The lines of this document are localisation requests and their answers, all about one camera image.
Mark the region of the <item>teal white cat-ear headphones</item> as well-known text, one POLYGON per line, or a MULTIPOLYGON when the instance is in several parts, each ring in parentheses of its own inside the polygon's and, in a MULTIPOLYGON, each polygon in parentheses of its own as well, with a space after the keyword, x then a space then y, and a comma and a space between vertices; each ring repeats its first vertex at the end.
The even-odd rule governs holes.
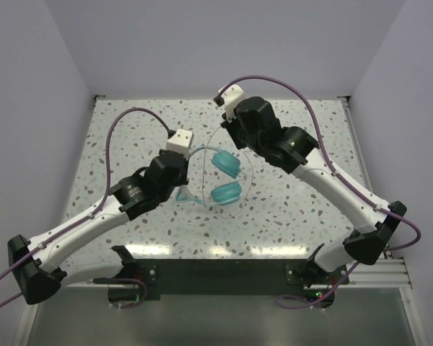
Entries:
POLYGON ((189 186, 178 189, 175 196, 177 203, 195 203, 202 206, 227 206, 234 204, 242 197, 242 181, 246 179, 241 161, 222 148, 199 146, 191 150, 190 157, 201 156, 203 169, 202 186, 198 196, 192 193, 189 186))

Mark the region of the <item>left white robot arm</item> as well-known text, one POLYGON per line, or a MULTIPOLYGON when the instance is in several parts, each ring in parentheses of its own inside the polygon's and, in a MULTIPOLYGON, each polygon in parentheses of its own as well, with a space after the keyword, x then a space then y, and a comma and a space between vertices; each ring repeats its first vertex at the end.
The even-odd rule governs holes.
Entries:
POLYGON ((161 150, 148 167, 121 179, 91 208, 39 236, 16 235, 7 243, 9 267, 29 305, 55 295, 67 278, 61 264, 104 233, 166 202, 188 182, 188 149, 161 150))

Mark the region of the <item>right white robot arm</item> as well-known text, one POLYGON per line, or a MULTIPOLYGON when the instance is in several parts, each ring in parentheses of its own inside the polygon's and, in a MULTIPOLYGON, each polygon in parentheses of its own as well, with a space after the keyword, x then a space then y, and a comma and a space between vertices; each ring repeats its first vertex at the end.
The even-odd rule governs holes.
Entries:
POLYGON ((284 127, 271 103, 261 97, 238 97, 224 102, 221 126, 238 149, 249 148, 273 167, 284 170, 313 187, 338 208, 353 228, 308 258, 305 274, 324 283, 333 271, 352 261, 376 263, 405 216, 400 201, 389 203, 346 175, 338 178, 326 164, 320 144, 306 130, 284 127))

